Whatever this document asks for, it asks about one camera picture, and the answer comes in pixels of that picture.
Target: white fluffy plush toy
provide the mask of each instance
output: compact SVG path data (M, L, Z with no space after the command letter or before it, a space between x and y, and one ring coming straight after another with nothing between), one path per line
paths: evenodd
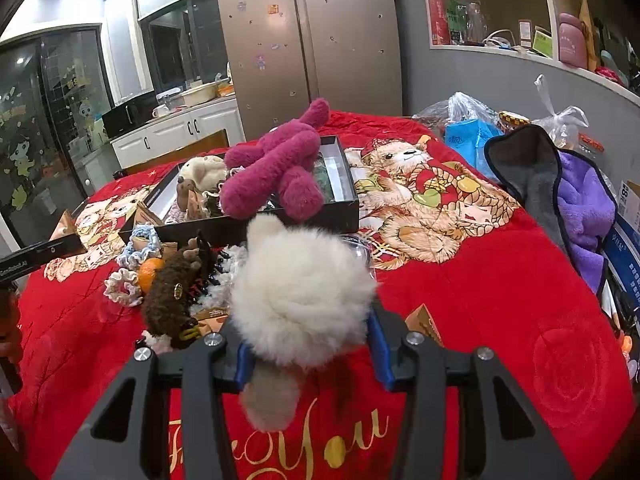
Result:
M249 422L284 430L306 372L362 344L376 282L339 238L259 214L231 296L231 319L258 357L241 394Z
M226 178L225 161L215 155L195 156L180 168L178 175L193 180L200 192L218 191L218 183Z

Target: pink bottle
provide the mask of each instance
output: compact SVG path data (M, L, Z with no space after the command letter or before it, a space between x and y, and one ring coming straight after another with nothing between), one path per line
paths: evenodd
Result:
M563 12L560 14L559 57L567 65L587 68L587 44L582 33L582 22Z

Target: white cabinet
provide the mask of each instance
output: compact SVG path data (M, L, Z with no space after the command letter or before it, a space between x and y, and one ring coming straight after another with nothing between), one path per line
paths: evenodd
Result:
M220 130L226 131L230 146L244 142L244 131L235 99L198 107L156 121L112 142L118 161L130 168L179 150Z
M198 140L189 114L165 119L148 129L148 142L153 156L164 155Z
M131 132L117 140L112 145L123 168L130 168L140 162L154 158L148 142L149 128Z
M238 113L236 101L222 103L226 106L204 107L189 112L191 128L195 130L198 139L210 136L220 130L226 131L226 140L230 146L244 142L242 122Z

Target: purple towel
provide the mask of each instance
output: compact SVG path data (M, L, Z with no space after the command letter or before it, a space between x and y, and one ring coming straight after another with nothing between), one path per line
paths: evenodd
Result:
M613 225L616 204L591 164L567 152L560 152L560 161L558 208L578 273L597 294L605 260L595 251Z

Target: microwave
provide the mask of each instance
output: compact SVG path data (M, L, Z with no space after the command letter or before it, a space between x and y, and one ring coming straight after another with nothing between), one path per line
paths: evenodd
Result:
M102 116L107 137L117 139L133 130L144 126L153 118L158 99L154 91L133 97Z

